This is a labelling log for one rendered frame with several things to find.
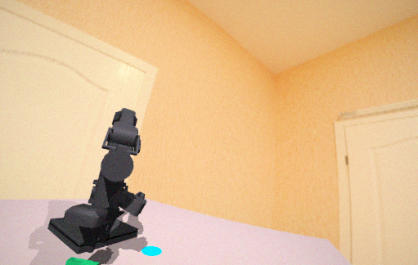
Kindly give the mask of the cyan circle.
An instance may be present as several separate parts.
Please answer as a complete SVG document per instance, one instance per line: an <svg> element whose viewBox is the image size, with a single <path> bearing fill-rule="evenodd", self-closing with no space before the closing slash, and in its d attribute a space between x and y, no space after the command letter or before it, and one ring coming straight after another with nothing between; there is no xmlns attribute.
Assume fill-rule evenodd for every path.
<svg viewBox="0 0 418 265"><path fill-rule="evenodd" d="M162 250L158 247L146 246L145 248L142 248L142 252L144 253L144 255L157 256L162 253Z"/></svg>

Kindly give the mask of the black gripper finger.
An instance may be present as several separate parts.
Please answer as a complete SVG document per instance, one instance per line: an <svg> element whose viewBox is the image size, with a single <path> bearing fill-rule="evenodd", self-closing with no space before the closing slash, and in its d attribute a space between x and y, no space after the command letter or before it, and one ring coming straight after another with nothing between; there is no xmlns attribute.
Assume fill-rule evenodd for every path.
<svg viewBox="0 0 418 265"><path fill-rule="evenodd" d="M104 227L109 222L110 221L105 220L105 222L102 225L100 225L99 227L95 227L95 228L79 226L79 229L83 235L85 248L88 253L93 253L93 250L99 238L98 236L100 235L101 228Z"/></svg>
<svg viewBox="0 0 418 265"><path fill-rule="evenodd" d="M110 222L101 228L100 235L98 236L100 239L100 243L105 243L106 237L109 235L110 229L113 227L113 224L115 223L115 219L123 215L123 213L124 211L121 211L121 210L117 213L107 212L106 221L110 221Z"/></svg>

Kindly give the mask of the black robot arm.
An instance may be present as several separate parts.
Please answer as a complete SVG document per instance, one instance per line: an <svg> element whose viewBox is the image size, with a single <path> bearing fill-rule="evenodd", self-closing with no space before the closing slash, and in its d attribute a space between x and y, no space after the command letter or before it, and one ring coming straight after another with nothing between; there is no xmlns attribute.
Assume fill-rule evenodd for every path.
<svg viewBox="0 0 418 265"><path fill-rule="evenodd" d="M120 182L132 174L133 159L141 149L141 139L138 135L136 112L127 108L115 112L112 127L108 127L102 149L109 150L101 162L99 175L112 182ZM106 145L107 143L107 145ZM134 148L133 148L134 147ZM134 150L134 151L133 151ZM111 209L126 210L137 217L146 205L145 194L136 195L128 191L128 186L118 189L112 201ZM114 206L114 207L113 207Z"/></svg>

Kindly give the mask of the green rectangular post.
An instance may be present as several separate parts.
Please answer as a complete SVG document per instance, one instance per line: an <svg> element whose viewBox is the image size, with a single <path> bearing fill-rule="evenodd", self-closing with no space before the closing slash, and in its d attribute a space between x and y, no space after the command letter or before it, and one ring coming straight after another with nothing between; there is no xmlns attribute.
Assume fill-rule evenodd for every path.
<svg viewBox="0 0 418 265"><path fill-rule="evenodd" d="M66 265L99 265L99 262L71 257L68 260L66 260Z"/></svg>

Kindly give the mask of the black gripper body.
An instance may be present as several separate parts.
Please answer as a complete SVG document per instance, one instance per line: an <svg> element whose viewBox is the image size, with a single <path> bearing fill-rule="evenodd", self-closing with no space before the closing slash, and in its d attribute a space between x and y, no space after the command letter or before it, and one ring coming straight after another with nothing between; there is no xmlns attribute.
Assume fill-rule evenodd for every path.
<svg viewBox="0 0 418 265"><path fill-rule="evenodd" d="M107 212L117 213L120 209L111 209L112 201L120 187L126 187L127 183L123 181L112 182L111 180L98 175L97 180L93 180L97 185L93 198L88 200L87 204L78 204L71 206L65 211L63 223L77 225L81 227L95 228L102 225L107 217ZM91 205L93 204L93 205Z"/></svg>

